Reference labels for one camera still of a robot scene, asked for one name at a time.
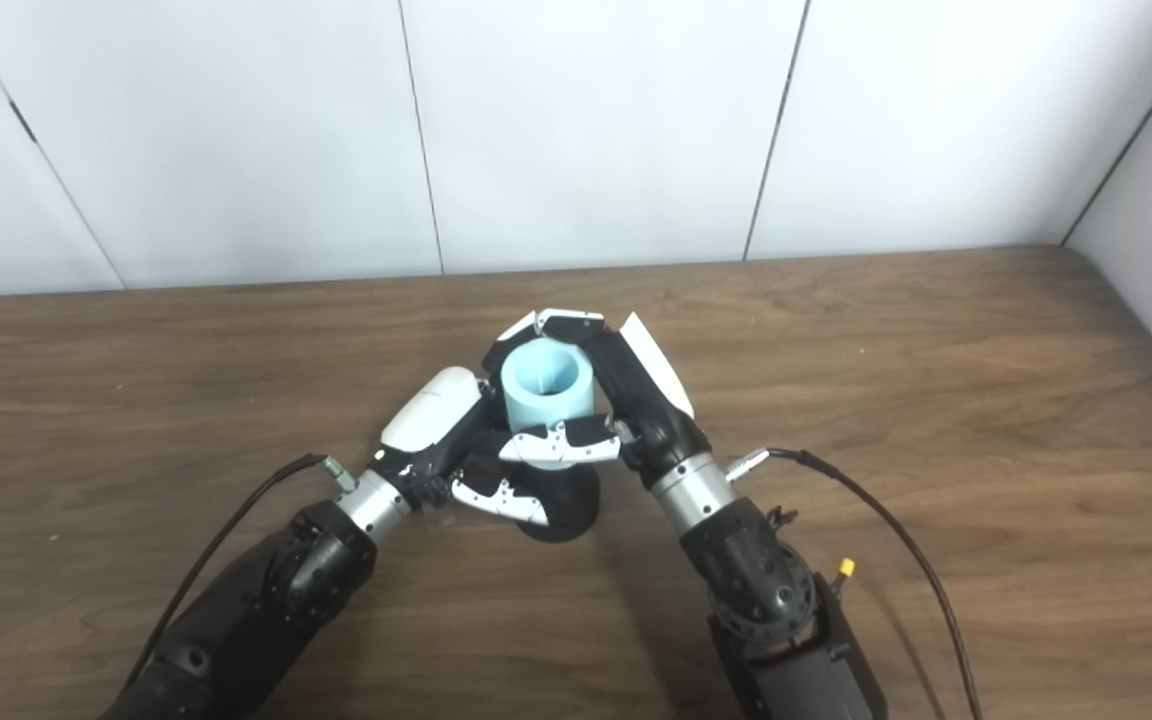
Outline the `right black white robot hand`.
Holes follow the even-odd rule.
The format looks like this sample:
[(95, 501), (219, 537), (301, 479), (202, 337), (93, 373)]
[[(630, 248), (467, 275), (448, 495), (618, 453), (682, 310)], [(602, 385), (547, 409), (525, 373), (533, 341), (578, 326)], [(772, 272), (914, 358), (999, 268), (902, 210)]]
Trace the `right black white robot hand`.
[(676, 370), (639, 314), (628, 314), (621, 328), (611, 329), (599, 313), (554, 306), (530, 311), (500, 333), (484, 356), (483, 367), (498, 393), (506, 387), (507, 355), (536, 340), (556, 341), (562, 350), (584, 355), (611, 410), (517, 430), (499, 418), (471, 444), (472, 454), (541, 469), (621, 458), (641, 475), (645, 488), (652, 488), (687, 460), (710, 450)]

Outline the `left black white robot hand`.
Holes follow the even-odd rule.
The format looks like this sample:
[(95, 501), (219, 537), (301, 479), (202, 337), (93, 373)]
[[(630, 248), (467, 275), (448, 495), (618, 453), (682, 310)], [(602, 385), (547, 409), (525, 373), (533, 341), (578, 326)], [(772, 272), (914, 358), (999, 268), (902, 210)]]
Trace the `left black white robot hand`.
[(539, 498), (520, 495), (505, 475), (472, 468), (472, 458), (502, 460), (511, 442), (503, 402), (470, 369), (435, 373), (381, 430), (369, 461), (416, 511), (440, 511), (452, 502), (535, 526), (550, 526)]

